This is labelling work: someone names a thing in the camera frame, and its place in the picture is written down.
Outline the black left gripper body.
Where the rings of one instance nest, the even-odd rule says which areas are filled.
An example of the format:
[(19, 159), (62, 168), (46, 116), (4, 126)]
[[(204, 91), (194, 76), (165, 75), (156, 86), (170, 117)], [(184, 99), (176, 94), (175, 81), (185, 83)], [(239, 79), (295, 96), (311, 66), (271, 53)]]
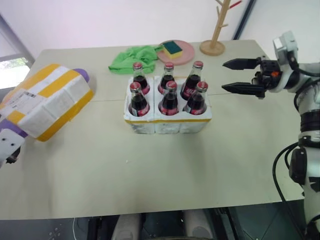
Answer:
[(19, 147), (14, 153), (12, 153), (7, 159), (6, 164), (13, 164), (18, 160), (21, 148)]

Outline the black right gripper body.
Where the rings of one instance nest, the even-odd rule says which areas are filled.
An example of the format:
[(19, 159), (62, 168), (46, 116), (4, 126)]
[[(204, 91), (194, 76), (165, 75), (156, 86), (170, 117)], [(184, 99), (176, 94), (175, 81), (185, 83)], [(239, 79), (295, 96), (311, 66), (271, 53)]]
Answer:
[(257, 58), (260, 71), (257, 71), (251, 83), (254, 85), (262, 85), (265, 90), (276, 88), (281, 80), (282, 71), (276, 60), (268, 60), (262, 57)]

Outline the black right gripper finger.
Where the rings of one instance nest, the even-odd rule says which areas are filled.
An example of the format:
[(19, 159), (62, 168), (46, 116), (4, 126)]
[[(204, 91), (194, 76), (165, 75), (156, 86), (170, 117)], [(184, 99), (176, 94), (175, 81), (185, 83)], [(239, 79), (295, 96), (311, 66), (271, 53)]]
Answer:
[(221, 86), (224, 90), (239, 95), (252, 95), (259, 99), (265, 97), (265, 88), (260, 84), (252, 84), (248, 82), (234, 82)]
[(235, 58), (223, 63), (223, 67), (231, 70), (253, 70), (261, 63), (261, 58)]

